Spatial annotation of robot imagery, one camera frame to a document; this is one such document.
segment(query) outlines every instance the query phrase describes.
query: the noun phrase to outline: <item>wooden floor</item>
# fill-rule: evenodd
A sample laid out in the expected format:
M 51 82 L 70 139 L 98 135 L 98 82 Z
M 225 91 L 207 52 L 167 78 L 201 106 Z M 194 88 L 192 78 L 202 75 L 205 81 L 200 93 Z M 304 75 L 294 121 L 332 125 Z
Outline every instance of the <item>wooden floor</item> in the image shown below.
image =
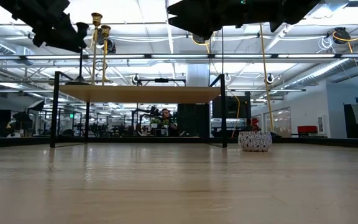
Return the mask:
M 0 223 L 358 223 L 358 149 L 0 148 Z

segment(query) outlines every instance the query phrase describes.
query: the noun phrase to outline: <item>ceiling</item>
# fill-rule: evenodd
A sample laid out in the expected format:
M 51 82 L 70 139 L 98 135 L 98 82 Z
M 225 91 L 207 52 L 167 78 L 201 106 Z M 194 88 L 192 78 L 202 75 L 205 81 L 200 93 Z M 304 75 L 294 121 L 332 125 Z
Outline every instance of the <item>ceiling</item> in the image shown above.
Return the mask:
M 167 5 L 179 0 L 71 0 L 66 9 L 70 13 L 73 23 L 91 22 L 91 13 L 98 12 L 103 15 L 102 24 L 111 26 L 110 38 L 117 47 L 117 54 L 206 54 L 207 47 L 196 45 L 191 34 L 185 30 L 167 25 Z M 326 54 L 332 52 L 345 52 L 349 50 L 347 44 L 332 44 L 324 42 L 327 33 L 332 34 L 335 27 L 345 27 L 352 36 L 358 37 L 358 7 L 345 7 L 335 12 L 319 9 L 307 15 L 295 26 L 282 25 L 275 33 L 270 32 L 268 23 L 263 24 L 264 42 L 268 54 Z M 259 54 L 261 53 L 261 38 L 257 37 L 258 24 L 244 25 L 240 29 L 224 27 L 223 32 L 217 31 L 211 40 L 211 53 L 221 54 Z M 86 54 L 92 54 L 89 49 L 93 29 L 88 31 Z M 0 7 L 0 43 L 15 47 L 27 47 L 35 55 L 73 55 L 73 52 L 53 47 L 32 44 L 30 39 L 34 34 L 31 28 L 22 21 L 15 21 L 9 12 Z M 357 48 L 358 41 L 352 42 Z M 29 74 L 32 78 L 45 80 L 53 77 L 55 71 L 62 71 L 72 78 L 78 76 L 77 60 L 47 60 L 36 62 L 39 65 L 25 66 L 12 61 L 0 62 L 0 68 L 15 73 L 19 77 Z M 90 77 L 91 61 L 84 62 L 87 68 L 83 73 L 85 78 Z M 156 60 L 156 59 L 130 59 L 108 60 L 111 65 L 107 69 L 107 77 L 117 85 L 130 85 L 131 78 L 138 74 L 145 78 L 168 77 L 185 78 L 187 65 L 194 63 L 189 60 Z M 224 64 L 224 73 L 231 76 L 230 86 L 243 88 L 258 88 L 264 84 L 264 66 L 261 61 L 245 63 L 227 60 Z M 214 60 L 211 74 L 221 73 L 222 63 Z M 316 62 L 294 62 L 291 60 L 267 63 L 267 72 L 280 77 L 282 82 L 289 80 L 297 74 L 316 65 Z M 52 89 L 46 84 L 39 84 L 39 88 Z

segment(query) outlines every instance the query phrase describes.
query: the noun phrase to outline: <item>brass candlestick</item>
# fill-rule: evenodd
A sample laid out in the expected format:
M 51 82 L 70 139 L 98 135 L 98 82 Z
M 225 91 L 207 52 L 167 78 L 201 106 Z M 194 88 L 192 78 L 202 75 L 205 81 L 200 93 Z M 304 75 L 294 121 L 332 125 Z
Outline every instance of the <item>brass candlestick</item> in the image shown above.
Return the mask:
M 103 47 L 103 78 L 102 78 L 102 85 L 104 85 L 104 81 L 106 79 L 106 54 L 107 54 L 107 46 L 108 46 L 108 39 L 110 35 L 111 27 L 109 26 L 102 26 L 102 35 L 104 38 L 104 47 Z
M 93 68 L 92 68 L 92 85 L 94 85 L 94 74 L 96 69 L 96 46 L 98 44 L 98 27 L 100 26 L 103 16 L 97 12 L 92 13 L 93 25 L 94 25 L 94 39 L 93 39 Z

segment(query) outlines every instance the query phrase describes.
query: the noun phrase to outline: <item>table top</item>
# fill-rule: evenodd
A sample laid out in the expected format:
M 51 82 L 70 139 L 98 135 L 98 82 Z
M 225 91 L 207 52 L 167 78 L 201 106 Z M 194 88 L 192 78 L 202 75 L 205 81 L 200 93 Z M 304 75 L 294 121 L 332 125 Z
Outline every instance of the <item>table top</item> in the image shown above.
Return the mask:
M 90 103 L 209 103 L 218 87 L 60 85 L 60 91 Z

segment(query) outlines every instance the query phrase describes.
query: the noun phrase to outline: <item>patterned vase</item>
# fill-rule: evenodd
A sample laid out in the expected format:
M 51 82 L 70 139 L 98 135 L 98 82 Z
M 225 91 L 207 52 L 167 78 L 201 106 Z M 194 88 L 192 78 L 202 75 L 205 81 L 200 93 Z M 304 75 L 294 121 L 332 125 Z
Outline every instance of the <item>patterned vase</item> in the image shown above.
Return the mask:
M 267 132 L 243 131 L 239 135 L 239 145 L 247 152 L 267 152 L 272 147 L 272 135 Z

